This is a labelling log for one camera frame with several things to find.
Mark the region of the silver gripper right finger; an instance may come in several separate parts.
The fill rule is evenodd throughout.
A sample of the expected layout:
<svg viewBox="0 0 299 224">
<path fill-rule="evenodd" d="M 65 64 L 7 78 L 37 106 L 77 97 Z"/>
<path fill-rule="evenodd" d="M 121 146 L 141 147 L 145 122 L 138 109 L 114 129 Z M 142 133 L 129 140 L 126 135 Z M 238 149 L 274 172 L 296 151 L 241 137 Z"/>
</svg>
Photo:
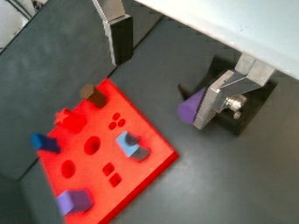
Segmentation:
<svg viewBox="0 0 299 224">
<path fill-rule="evenodd" d="M 220 91 L 225 96 L 237 97 L 241 109 L 248 100 L 244 93 L 261 88 L 266 84 L 274 69 L 266 63 L 242 53 L 237 59 L 237 64 L 230 71 L 234 73 L 220 87 Z M 233 118 L 238 119 L 238 117 L 240 110 L 233 112 Z"/>
</svg>

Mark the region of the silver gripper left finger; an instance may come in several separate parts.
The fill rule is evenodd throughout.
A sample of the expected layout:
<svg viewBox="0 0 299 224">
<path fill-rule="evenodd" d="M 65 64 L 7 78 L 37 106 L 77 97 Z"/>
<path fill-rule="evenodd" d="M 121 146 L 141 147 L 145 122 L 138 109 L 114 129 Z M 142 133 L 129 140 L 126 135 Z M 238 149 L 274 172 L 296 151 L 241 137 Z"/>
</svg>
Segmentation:
<svg viewBox="0 0 299 224">
<path fill-rule="evenodd" d="M 91 0 L 102 20 L 110 59 L 119 66 L 133 55 L 133 18 L 125 13 L 121 0 Z"/>
</svg>

